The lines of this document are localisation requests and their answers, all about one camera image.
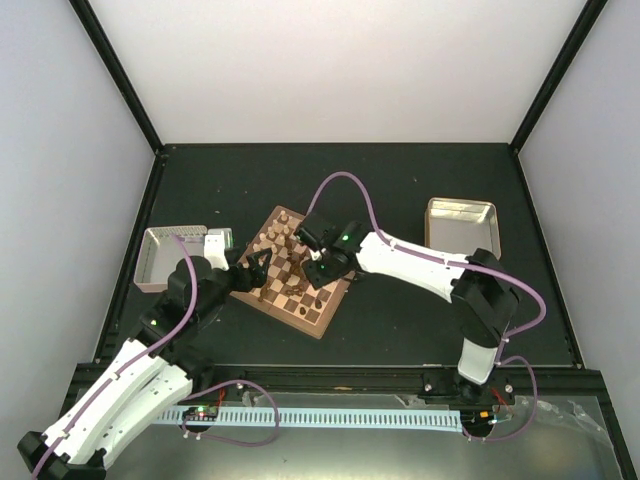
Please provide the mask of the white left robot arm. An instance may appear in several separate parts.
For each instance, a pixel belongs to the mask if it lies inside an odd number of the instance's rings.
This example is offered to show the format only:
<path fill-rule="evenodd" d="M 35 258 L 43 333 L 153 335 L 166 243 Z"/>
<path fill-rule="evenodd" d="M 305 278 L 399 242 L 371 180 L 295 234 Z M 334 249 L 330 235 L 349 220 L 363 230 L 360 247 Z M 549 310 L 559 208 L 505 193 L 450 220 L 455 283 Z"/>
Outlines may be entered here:
<path fill-rule="evenodd" d="M 220 269 L 185 254 L 166 290 L 77 403 L 45 431 L 30 431 L 19 441 L 32 478 L 103 479 L 167 409 L 207 397 L 215 376 L 190 343 L 200 322 L 231 293 L 265 285 L 271 256 L 271 249 L 261 250 Z"/>

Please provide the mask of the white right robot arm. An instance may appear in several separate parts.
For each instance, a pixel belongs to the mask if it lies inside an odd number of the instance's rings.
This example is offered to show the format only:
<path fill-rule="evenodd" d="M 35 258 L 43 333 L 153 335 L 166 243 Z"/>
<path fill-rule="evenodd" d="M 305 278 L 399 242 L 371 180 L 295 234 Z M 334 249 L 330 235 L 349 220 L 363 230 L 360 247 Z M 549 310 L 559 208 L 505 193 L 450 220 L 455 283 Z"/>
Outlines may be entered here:
<path fill-rule="evenodd" d="M 478 249 L 471 256 L 438 252 L 378 233 L 360 222 L 340 230 L 314 215 L 294 237 L 310 258 L 303 271 L 316 289 L 352 272 L 379 274 L 420 287 L 453 305 L 463 345 L 454 379 L 457 396 L 476 403 L 491 390 L 502 335 L 519 305 L 514 288 L 500 275 L 496 257 Z"/>

